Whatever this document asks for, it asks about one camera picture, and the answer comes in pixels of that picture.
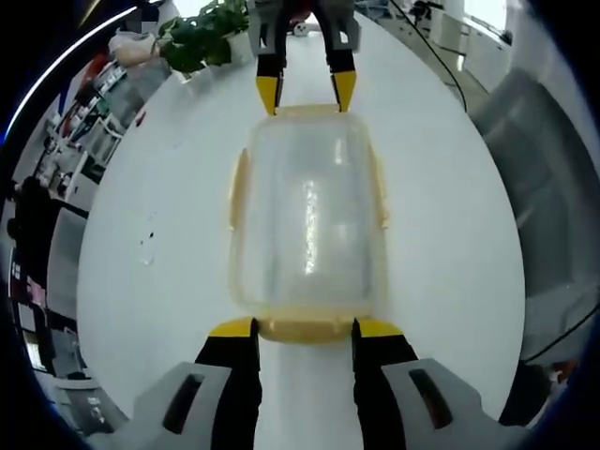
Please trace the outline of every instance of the white table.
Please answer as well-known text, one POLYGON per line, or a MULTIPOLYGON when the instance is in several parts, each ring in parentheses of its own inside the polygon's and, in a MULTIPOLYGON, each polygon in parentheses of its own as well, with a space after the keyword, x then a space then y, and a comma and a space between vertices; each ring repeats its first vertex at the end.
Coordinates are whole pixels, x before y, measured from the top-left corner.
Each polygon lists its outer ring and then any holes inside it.
POLYGON ((48 257, 48 309, 75 320, 77 316, 77 276, 85 219, 61 208, 48 257))
POLYGON ((98 191, 98 183, 83 174, 83 168, 89 158, 89 154, 86 151, 83 151, 79 164, 77 164, 77 167, 71 175, 67 190, 65 191, 65 196, 63 197, 65 202, 81 208, 83 211, 92 209, 94 196, 98 191))
MULTIPOLYGON (((351 109, 384 164, 390 302, 420 357, 434 357, 498 417, 520 353, 524 280, 500 176, 450 91, 407 48, 359 18, 351 109)), ((282 105, 333 102, 321 36, 290 37, 282 105)), ((265 116, 245 67, 193 92, 171 77, 121 142, 100 184, 80 259, 82 354, 125 414, 209 331, 245 314, 227 281, 228 191, 265 116), (149 258, 140 245, 154 233, 149 258)), ((361 449, 350 341, 261 341, 256 448, 361 449)))

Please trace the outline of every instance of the cable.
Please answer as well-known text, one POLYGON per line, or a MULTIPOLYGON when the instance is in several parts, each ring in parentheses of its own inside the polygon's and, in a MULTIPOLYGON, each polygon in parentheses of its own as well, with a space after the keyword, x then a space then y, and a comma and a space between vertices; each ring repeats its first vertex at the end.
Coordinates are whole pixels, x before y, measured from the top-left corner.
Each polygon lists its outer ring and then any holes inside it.
POLYGON ((462 106, 465 110, 465 113, 467 113, 468 112, 467 111, 467 99, 465 98, 465 94, 464 94, 464 92, 462 92, 462 88, 460 87, 460 84, 458 84, 457 78, 454 76, 454 73, 452 73, 452 71, 448 68, 448 66, 444 63, 444 61, 442 61, 441 57, 435 52, 435 50, 433 50, 433 47, 431 47, 429 45, 427 38, 421 34, 419 29, 416 27, 416 25, 411 21, 411 19, 409 19, 409 16, 407 16, 406 12, 404 12, 402 9, 400 9, 398 4, 394 0, 390 0, 390 2, 392 3, 392 5, 394 5, 396 7, 396 9, 400 12, 400 14, 402 14, 402 16, 404 16, 404 19, 406 20, 406 22, 408 22, 411 25, 411 27, 414 28, 414 31, 416 31, 416 34, 419 35, 419 37, 421 39, 423 39, 423 42, 425 42, 425 44, 431 50, 433 55, 437 58, 438 61, 440 61, 440 64, 443 66, 443 68, 445 68, 446 71, 448 72, 448 74, 450 75, 450 77, 452 77, 452 80, 454 81, 454 83, 457 86, 457 89, 460 93, 460 99, 462 100, 462 106))
POLYGON ((556 339, 554 339, 552 342, 550 342, 546 347, 544 347, 542 350, 540 350, 534 356, 530 356, 525 361, 523 361, 523 364, 531 363, 531 361, 539 358, 541 355, 546 353, 548 350, 550 350, 556 344, 561 342, 563 339, 565 339, 567 336, 569 336, 571 333, 573 333, 575 330, 577 330, 582 324, 584 324, 586 321, 588 321, 591 318, 591 316, 593 316, 599 308, 600 308, 600 303, 597 304, 595 307, 593 307, 592 310, 583 317, 583 319, 581 319, 579 322, 577 322, 575 325, 573 325, 567 331, 565 331, 560 336, 558 336, 556 339))

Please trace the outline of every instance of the green leaves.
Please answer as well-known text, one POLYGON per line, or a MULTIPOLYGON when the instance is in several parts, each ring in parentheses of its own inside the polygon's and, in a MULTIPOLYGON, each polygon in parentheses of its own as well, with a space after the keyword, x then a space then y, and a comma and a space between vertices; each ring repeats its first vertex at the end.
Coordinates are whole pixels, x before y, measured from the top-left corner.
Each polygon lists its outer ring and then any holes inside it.
POLYGON ((203 68, 204 61, 212 66, 229 64, 232 49, 227 36, 248 29, 245 4, 227 0, 224 4, 204 7, 196 17, 176 17, 160 26, 160 55, 169 66, 184 73, 203 68))

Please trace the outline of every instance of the window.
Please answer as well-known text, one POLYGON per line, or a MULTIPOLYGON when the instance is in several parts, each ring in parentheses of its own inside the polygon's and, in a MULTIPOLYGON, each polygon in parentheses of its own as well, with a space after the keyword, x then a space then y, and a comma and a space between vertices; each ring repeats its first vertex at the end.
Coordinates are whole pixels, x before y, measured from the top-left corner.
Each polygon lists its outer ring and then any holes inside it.
POLYGON ((506 27, 506 0, 465 0, 465 13, 500 31, 506 27))
POLYGON ((45 372, 46 368, 43 364, 41 364, 41 358, 39 357, 38 338, 35 334, 24 330, 22 331, 22 336, 25 340, 25 345, 27 346, 27 353, 29 354, 31 367, 35 370, 43 370, 45 372))
POLYGON ((197 16, 200 9, 213 0, 173 0, 181 17, 197 16))

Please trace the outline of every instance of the transparent plastic container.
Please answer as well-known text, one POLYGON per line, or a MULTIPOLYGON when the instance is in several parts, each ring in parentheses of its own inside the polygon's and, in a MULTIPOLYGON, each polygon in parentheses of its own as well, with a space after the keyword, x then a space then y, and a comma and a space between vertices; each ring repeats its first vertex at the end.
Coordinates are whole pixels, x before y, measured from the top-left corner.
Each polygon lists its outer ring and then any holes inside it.
POLYGON ((385 300, 383 183, 356 115, 280 108, 254 128, 231 201, 232 294, 264 336, 347 336, 385 300))

